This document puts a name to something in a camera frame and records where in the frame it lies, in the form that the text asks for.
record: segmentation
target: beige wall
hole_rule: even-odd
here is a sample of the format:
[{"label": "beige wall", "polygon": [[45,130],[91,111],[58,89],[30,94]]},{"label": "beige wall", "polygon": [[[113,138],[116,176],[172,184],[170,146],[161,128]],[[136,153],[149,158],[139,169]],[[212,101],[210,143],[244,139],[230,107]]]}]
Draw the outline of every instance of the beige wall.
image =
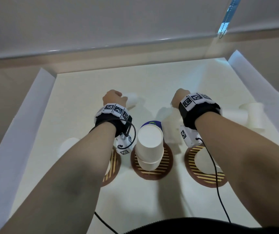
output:
[{"label": "beige wall", "polygon": [[0,142],[40,67],[55,74],[203,58],[228,59],[235,50],[279,91],[279,30],[0,60]]}]

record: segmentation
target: coaster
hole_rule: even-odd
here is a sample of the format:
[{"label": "coaster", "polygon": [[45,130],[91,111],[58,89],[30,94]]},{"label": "coaster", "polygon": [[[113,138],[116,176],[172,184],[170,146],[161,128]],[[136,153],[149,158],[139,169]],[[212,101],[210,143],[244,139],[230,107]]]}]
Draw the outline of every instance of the coaster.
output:
[{"label": "coaster", "polygon": [[[198,151],[204,148],[202,143],[199,146],[193,148],[188,148],[185,153],[184,162],[189,175],[203,186],[210,188],[216,188],[216,175],[215,174],[205,174],[201,172],[195,164],[195,155]],[[223,186],[227,183],[227,178],[224,173],[218,172],[218,187]]]},{"label": "coaster", "polygon": [[121,166],[121,157],[113,147],[110,157],[110,169],[102,180],[102,187],[108,185],[117,176]]},{"label": "coaster", "polygon": [[137,175],[139,175],[141,178],[144,178],[145,180],[160,180],[171,171],[173,166],[172,151],[165,142],[163,142],[163,148],[164,153],[159,166],[155,170],[145,171],[138,164],[134,146],[133,151],[131,153],[131,165],[134,171],[137,173]]}]

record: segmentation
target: skin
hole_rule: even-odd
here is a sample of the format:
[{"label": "skin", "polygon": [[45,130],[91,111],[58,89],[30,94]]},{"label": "skin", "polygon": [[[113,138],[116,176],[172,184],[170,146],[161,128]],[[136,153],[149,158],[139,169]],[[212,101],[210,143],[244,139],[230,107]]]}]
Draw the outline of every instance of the skin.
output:
[{"label": "skin", "polygon": [[[177,90],[172,106],[178,108],[189,93]],[[103,103],[125,106],[127,98],[121,96],[110,90]],[[200,116],[195,125],[246,209],[263,227],[279,226],[279,146],[213,112]],[[105,122],[76,143],[45,174],[0,233],[86,234],[115,133],[114,125]]]}]

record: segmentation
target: person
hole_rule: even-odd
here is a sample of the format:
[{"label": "person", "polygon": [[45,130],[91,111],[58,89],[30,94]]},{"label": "person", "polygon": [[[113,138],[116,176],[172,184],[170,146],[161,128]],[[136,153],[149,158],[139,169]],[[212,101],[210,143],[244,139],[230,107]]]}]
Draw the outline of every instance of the person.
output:
[{"label": "person", "polygon": [[[172,106],[179,108],[188,94],[188,90],[177,90]],[[125,107],[127,98],[121,96],[110,90],[102,98],[103,104]],[[186,217],[160,221],[130,233],[177,233],[191,226],[199,226],[202,231],[279,233],[279,146],[214,110],[201,114],[193,123],[235,194],[262,228]],[[0,234],[85,234],[94,215],[117,128],[113,122],[98,124],[70,148],[40,180]]]}]

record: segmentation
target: person's right arm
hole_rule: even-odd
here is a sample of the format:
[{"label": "person's right arm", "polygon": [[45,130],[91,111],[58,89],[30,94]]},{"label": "person's right arm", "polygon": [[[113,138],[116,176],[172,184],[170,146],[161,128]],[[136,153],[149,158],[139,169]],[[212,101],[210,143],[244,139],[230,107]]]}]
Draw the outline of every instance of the person's right arm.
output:
[{"label": "person's right arm", "polygon": [[[176,93],[174,107],[185,93]],[[195,126],[251,215],[263,227],[279,226],[279,146],[214,112],[200,116]]]}]

